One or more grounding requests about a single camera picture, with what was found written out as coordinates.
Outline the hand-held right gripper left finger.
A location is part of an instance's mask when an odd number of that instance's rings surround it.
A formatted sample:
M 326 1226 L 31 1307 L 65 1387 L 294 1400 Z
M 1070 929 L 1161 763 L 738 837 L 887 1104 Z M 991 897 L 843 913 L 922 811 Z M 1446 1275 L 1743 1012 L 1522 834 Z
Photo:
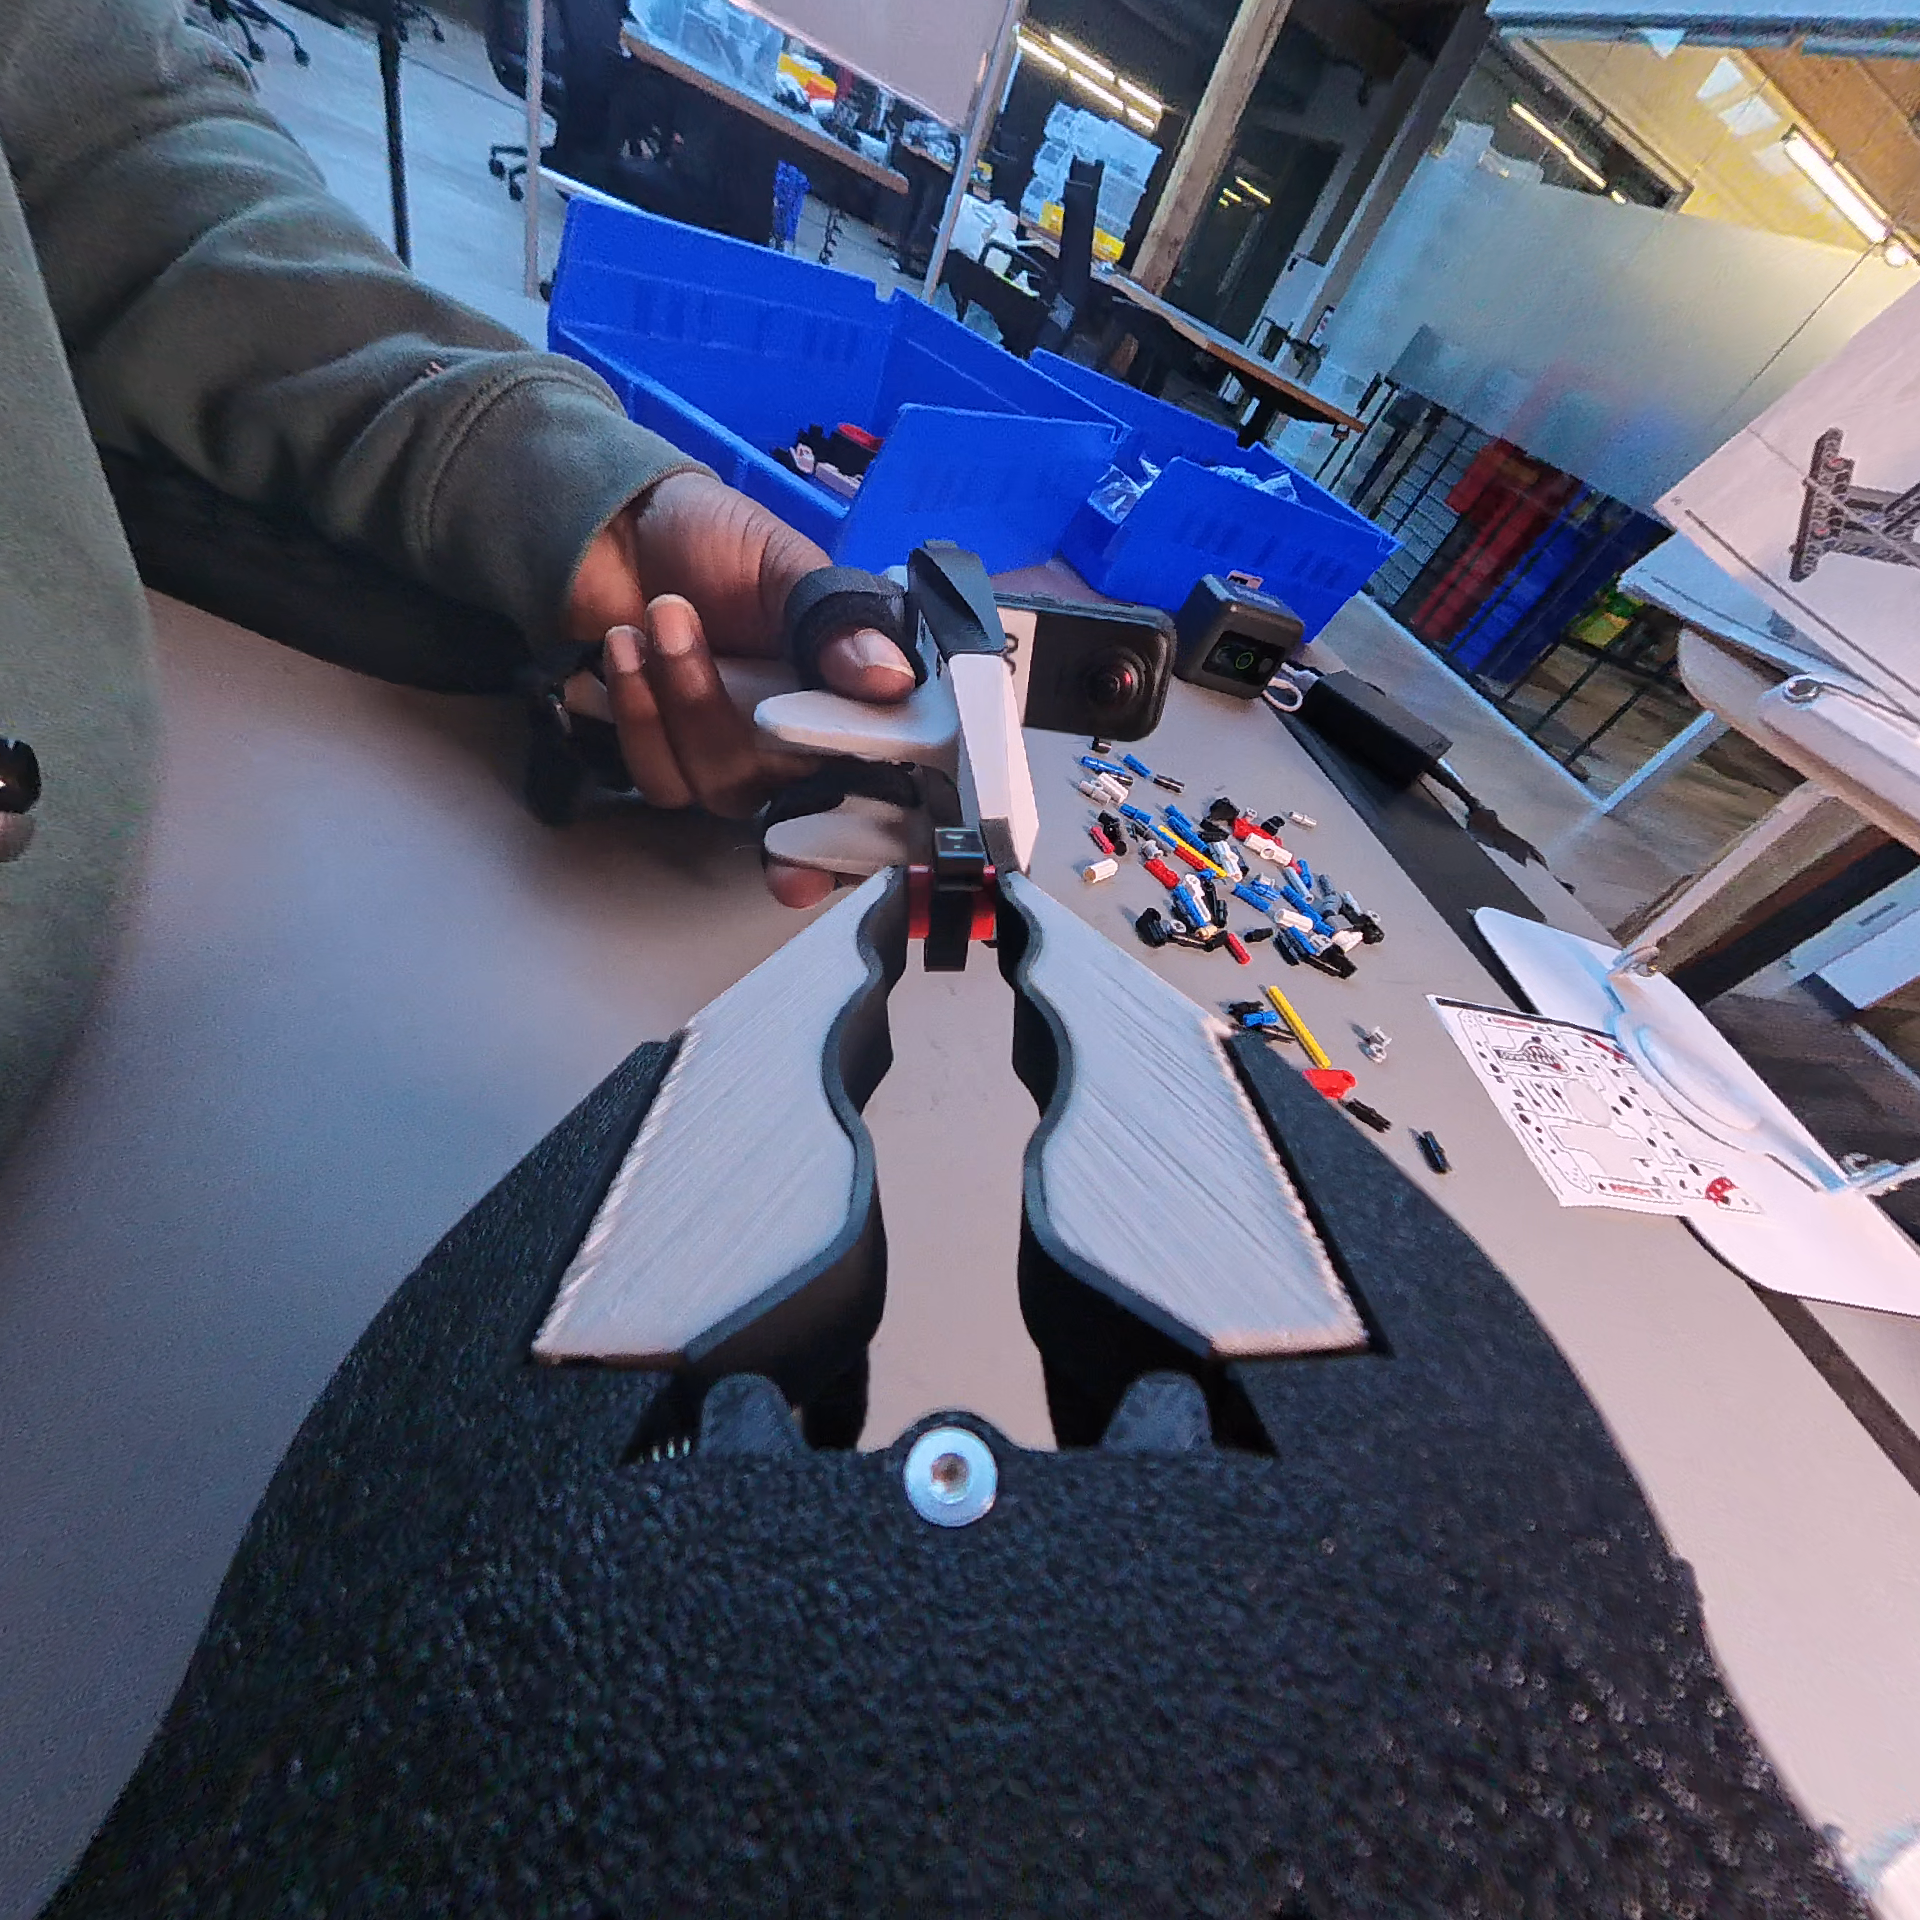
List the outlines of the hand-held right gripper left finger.
M 688 1020 L 534 1336 L 542 1362 L 758 1375 L 810 1444 L 857 1441 L 885 1297 L 859 1113 L 893 1061 L 905 927 L 885 872 Z

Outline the black power adapter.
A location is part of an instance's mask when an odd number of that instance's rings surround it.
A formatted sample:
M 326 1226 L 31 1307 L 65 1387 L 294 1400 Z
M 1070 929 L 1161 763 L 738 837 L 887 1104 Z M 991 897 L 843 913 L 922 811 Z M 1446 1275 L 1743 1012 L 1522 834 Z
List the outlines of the black power adapter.
M 1391 791 L 1433 776 L 1451 751 L 1446 735 L 1345 669 L 1312 679 L 1298 719 Z

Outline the white book stand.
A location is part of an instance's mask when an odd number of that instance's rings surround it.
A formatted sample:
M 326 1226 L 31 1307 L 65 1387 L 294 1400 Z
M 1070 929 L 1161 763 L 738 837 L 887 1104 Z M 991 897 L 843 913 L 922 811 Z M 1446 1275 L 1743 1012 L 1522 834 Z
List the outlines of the white book stand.
M 1605 1036 L 1626 1061 L 1626 1090 L 1677 1152 L 1655 1173 L 1655 1211 L 1677 1213 L 1747 1283 L 1806 1300 L 1917 1312 L 1912 1244 L 1881 1196 L 1914 1180 L 1914 1162 L 1850 1170 L 1790 1115 L 1701 1012 L 1685 970 L 1707 937 L 1813 864 L 1822 821 L 1874 826 L 1914 848 L 1914 707 L 1855 669 L 1777 649 L 1745 663 L 1730 640 L 1685 631 L 1694 688 L 1803 781 L 1745 828 L 1714 864 L 1663 897 L 1622 946 L 1579 939 L 1480 908 L 1477 929 L 1529 1009 Z

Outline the small red liftarm brick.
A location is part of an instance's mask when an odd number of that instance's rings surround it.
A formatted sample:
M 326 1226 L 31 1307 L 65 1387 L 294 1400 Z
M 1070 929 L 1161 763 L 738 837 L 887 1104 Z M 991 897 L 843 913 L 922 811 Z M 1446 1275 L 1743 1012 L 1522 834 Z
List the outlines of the small red liftarm brick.
M 906 936 L 925 945 L 928 970 L 962 970 L 970 945 L 993 945 L 998 884 L 991 864 L 965 873 L 905 869 Z

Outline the small black red lego assembly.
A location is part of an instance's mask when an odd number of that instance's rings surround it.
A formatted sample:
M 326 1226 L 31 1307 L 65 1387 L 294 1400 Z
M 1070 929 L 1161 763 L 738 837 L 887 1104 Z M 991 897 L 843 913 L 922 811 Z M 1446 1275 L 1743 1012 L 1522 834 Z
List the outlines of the small black red lego assembly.
M 976 826 L 934 828 L 925 879 L 922 970 L 962 972 L 976 937 L 976 915 L 985 903 L 986 933 L 993 933 L 997 873 L 983 833 Z

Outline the instruction booklet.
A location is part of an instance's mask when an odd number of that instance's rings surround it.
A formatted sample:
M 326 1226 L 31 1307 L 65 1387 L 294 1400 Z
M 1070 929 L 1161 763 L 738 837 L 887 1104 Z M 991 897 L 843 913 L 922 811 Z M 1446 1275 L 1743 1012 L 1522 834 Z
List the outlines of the instruction booklet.
M 1659 512 L 1817 652 L 1917 698 L 1917 293 L 1770 402 Z

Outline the person's left forearm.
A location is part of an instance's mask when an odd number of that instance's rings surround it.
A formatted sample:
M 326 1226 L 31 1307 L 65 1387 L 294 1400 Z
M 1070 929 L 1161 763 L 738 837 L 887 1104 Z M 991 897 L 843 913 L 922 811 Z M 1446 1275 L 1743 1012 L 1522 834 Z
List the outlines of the person's left forearm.
M 51 501 L 26 411 L 363 547 L 537 648 L 622 509 L 690 460 L 581 364 L 408 274 L 176 5 L 5 5 L 5 532 Z

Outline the background table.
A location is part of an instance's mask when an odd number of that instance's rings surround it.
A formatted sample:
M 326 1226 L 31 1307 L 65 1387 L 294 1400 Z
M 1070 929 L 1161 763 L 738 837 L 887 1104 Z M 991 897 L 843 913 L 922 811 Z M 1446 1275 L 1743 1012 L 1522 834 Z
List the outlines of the background table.
M 1237 429 L 1240 449 L 1261 443 L 1278 416 L 1325 423 L 1338 433 L 1363 429 L 1363 423 L 1352 415 L 1312 396 L 1278 372 L 1275 364 L 1248 353 L 1240 343 L 1182 308 L 1169 307 L 1134 279 L 1113 271 L 1098 271 L 1094 281 L 1111 303 L 1117 303 L 1130 315 L 1119 330 L 1134 333 L 1142 346 L 1145 361 L 1138 385 L 1145 394 L 1161 396 L 1167 359 L 1177 353 L 1175 343 L 1182 343 L 1218 361 L 1255 396 L 1255 411 Z

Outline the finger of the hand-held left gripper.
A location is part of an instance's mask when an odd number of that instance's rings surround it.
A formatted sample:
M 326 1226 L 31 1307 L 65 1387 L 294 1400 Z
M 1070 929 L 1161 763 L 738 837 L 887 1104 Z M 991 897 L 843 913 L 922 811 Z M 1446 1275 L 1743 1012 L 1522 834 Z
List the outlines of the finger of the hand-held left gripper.
M 1029 873 L 1039 811 L 1029 771 L 1017 681 L 1006 656 L 949 658 L 958 719 L 959 826 L 976 828 L 998 873 Z

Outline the pile of small brick pieces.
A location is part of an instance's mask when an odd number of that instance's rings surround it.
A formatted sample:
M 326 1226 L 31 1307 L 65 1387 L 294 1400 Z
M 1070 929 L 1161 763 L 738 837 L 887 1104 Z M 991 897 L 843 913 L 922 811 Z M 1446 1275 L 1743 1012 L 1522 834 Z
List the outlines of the pile of small brick pieces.
M 1378 915 L 1312 844 L 1310 811 L 1208 797 L 1107 736 L 1079 751 L 1071 788 L 1088 808 L 1071 864 L 1079 890 L 1134 937 L 1136 915 L 1161 911 L 1175 937 L 1158 951 L 1222 954 L 1243 968 L 1272 959 L 1345 979 L 1385 943 Z M 1105 855 L 1119 859 L 1119 873 L 1082 884 L 1080 863 Z

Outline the grey desk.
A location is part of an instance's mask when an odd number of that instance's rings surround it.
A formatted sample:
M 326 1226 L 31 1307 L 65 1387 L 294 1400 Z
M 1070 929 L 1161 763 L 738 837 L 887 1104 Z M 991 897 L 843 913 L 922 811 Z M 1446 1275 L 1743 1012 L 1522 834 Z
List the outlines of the grey desk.
M 162 777 L 122 943 L 5 1169 L 5 1915 L 168 1705 L 318 1393 L 441 1234 L 626 1053 L 800 929 L 731 824 L 550 833 L 518 723 L 150 602 Z M 1914 1911 L 1914 1488 L 1787 1304 L 1673 1219 L 1559 1209 L 1429 995 L 1498 987 L 1264 711 L 1175 688 L 1150 759 L 1319 816 L 1379 911 L 1296 989 L 1401 1163 L 1527 1297 L 1690 1564 L 1738 1705 Z M 1433 1129 L 1434 1175 L 1415 1143 Z

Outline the background storage crates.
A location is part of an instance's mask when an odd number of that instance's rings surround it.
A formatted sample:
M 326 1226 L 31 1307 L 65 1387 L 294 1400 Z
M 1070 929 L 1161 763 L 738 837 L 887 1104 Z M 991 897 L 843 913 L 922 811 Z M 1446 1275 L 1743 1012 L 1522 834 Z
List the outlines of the background storage crates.
M 1669 538 L 1661 519 L 1511 442 L 1478 450 L 1446 495 L 1455 516 L 1394 617 L 1480 684 L 1520 681 L 1592 596 Z

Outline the person's left hand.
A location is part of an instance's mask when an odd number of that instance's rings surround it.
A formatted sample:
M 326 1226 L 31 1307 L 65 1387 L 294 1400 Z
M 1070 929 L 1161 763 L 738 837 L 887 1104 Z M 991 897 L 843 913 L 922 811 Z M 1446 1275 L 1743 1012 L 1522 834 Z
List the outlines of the person's left hand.
M 782 655 L 783 604 L 826 564 L 815 541 L 705 472 L 674 472 L 589 541 L 566 631 L 601 645 L 566 679 L 570 713 L 605 720 L 642 797 L 742 821 L 809 759 L 762 740 L 718 663 Z

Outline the wooden post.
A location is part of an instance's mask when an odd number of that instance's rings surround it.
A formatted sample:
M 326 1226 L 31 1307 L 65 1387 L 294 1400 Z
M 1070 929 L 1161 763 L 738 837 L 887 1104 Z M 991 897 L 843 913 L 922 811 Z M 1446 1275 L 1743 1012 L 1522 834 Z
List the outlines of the wooden post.
M 1208 192 L 1232 155 L 1240 114 L 1289 19 L 1290 3 L 1240 3 L 1175 153 L 1128 279 L 1163 297 Z

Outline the printed paper sheet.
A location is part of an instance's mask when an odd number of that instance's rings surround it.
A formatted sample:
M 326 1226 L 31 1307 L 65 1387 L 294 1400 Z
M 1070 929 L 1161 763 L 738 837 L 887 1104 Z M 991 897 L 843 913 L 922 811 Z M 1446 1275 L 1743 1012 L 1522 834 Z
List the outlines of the printed paper sheet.
M 1462 999 L 1429 1004 L 1561 1208 L 1761 1217 L 1608 1036 Z

